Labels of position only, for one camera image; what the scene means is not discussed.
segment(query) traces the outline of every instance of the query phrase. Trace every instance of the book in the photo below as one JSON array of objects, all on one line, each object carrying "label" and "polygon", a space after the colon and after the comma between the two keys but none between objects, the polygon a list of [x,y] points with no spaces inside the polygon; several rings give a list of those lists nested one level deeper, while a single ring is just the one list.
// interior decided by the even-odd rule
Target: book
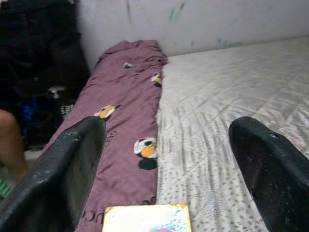
[{"label": "book", "polygon": [[191,232],[188,205],[108,207],[102,232]]}]

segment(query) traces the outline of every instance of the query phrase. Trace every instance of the person's leg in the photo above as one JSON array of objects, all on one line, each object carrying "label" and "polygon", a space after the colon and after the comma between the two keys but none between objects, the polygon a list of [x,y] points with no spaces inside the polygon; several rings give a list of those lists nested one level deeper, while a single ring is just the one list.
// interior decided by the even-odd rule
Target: person's leg
[{"label": "person's leg", "polygon": [[9,169],[17,183],[28,170],[18,123],[4,110],[0,110],[0,162]]}]

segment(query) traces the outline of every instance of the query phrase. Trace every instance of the wall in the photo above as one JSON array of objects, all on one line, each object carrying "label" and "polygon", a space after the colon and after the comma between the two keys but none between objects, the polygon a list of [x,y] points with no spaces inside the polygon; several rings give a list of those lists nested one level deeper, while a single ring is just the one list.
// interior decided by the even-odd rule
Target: wall
[{"label": "wall", "polygon": [[309,35],[309,0],[80,0],[90,68],[121,40],[157,39],[171,56]]}]

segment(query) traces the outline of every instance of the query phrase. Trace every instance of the purple blanket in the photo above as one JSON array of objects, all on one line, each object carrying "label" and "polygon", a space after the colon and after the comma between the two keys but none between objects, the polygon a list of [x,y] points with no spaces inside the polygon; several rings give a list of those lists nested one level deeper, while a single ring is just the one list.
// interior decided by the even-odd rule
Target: purple blanket
[{"label": "purple blanket", "polygon": [[157,41],[120,42],[108,49],[45,147],[87,116],[106,121],[107,140],[76,231],[100,232],[107,206],[155,203],[155,115],[166,62]]}]

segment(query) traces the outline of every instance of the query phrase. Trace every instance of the white quilted mattress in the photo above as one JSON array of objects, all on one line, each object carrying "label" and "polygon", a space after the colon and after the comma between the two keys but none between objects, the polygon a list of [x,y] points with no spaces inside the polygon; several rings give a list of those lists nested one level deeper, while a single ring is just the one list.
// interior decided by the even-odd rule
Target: white quilted mattress
[{"label": "white quilted mattress", "polygon": [[188,203],[194,232],[267,231],[228,141],[252,116],[309,158],[309,37],[169,57],[157,122],[157,203]]}]

